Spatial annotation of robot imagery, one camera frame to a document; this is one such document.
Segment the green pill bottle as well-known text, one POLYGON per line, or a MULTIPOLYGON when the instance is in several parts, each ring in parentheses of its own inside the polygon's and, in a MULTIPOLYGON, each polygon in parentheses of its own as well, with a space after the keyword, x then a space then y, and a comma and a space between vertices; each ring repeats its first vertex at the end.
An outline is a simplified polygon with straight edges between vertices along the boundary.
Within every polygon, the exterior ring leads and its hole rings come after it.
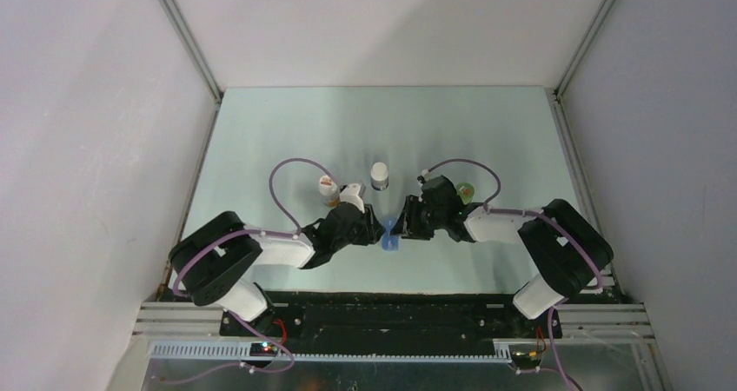
POLYGON ((460 182, 455 189, 464 204, 470 204, 475 195, 475 187, 470 182, 460 182))

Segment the white bottle orange label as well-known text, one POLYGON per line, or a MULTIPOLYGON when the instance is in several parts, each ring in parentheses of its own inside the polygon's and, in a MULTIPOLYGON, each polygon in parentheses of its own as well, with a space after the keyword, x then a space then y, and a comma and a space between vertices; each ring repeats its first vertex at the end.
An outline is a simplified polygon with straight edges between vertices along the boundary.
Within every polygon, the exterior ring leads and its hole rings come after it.
POLYGON ((318 191, 327 207, 333 208, 340 202, 340 186, 330 176, 320 177, 318 191))

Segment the blue pill organizer box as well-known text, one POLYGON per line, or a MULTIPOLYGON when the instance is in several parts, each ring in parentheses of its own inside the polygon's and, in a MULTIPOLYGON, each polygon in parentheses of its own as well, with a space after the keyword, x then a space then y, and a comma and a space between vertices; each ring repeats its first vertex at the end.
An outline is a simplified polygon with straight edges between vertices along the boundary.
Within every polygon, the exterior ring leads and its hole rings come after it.
POLYGON ((390 217, 383 221, 384 234, 382 235, 382 249, 386 252, 395 252, 399 249, 400 237, 393 235, 392 230, 396 225, 396 218, 390 217))

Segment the white pill bottle blue label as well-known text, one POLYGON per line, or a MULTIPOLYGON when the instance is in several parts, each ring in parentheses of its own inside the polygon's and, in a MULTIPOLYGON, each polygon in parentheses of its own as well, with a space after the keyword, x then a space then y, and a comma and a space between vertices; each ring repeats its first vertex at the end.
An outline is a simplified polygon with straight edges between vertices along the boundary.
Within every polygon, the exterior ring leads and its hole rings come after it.
POLYGON ((388 187, 388 166, 385 162, 375 162, 370 170, 371 187, 383 191, 388 187))

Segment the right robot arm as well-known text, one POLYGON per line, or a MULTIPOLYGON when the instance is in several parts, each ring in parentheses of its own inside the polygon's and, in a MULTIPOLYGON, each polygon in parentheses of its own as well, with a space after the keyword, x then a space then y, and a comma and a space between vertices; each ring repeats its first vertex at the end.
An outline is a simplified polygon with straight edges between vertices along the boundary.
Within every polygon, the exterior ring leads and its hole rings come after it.
POLYGON ((604 237, 567 201, 554 199, 540 209, 496 209, 464 202, 445 176, 424 182, 420 195, 407 196, 393 236, 429 241, 443 230, 455 242, 520 243, 538 273, 518 290, 505 314, 508 331, 531 335, 540 315, 589 288, 601 288, 602 270, 614 251, 604 237))

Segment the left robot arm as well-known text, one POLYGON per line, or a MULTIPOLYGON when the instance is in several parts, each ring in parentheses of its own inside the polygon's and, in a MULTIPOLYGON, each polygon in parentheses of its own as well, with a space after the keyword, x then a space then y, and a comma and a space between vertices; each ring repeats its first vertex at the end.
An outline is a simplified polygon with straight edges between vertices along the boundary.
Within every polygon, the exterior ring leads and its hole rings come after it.
POLYGON ((249 269, 317 268, 348 246, 377 244, 384 233, 369 205, 358 209, 342 202, 297 233, 249 226, 236 212, 225 211, 169 252, 176 273, 171 289, 198 307, 230 312, 252 335, 265 335, 275 324, 274 307, 261 286, 246 280, 249 269))

